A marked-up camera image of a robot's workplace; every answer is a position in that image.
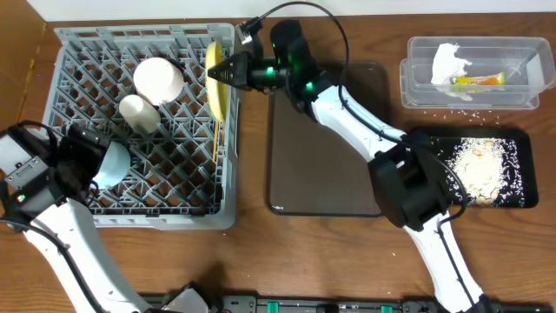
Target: black tray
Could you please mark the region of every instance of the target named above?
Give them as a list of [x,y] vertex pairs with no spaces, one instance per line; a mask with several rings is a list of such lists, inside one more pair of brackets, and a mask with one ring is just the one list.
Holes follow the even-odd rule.
[[[422,127],[421,130],[428,134],[433,142],[433,150],[439,158],[446,161],[454,153],[454,148],[461,144],[461,138],[498,138],[513,140],[517,146],[517,157],[520,164],[519,172],[523,185],[524,202],[520,203],[521,196],[508,197],[501,205],[506,208],[533,208],[539,203],[539,192],[537,190],[537,181],[535,179],[535,169],[533,166],[533,151],[531,150],[531,141],[529,136],[523,130],[498,128],[498,127],[453,127],[453,126],[433,126]],[[454,204],[460,204],[455,195],[451,195],[450,200]]]

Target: wooden tabletop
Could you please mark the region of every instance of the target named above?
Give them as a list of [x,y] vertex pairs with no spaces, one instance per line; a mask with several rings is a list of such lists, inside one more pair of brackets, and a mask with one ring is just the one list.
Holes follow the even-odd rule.
[[[262,41],[268,48],[265,22]],[[222,20],[53,23],[47,25],[22,119],[41,121],[60,43],[54,27],[199,23]],[[237,23],[239,20],[224,20]],[[531,137],[540,202],[531,210],[470,209],[453,223],[460,249],[484,292],[508,302],[556,306],[556,91],[531,111],[497,111],[469,121],[449,110],[404,109],[399,65],[414,36],[544,37],[556,51],[556,13],[342,17],[352,58],[383,64],[390,79],[394,126],[518,126]],[[325,17],[302,18],[314,57],[344,57],[341,36]],[[197,281],[209,293],[257,290],[261,295],[400,299],[434,296],[418,250],[387,219],[276,216],[263,201],[268,99],[248,93],[240,112],[237,220],[229,230],[102,229],[109,253],[133,288],[162,294]],[[71,312],[50,266],[23,236],[0,228],[0,307],[9,312]]]

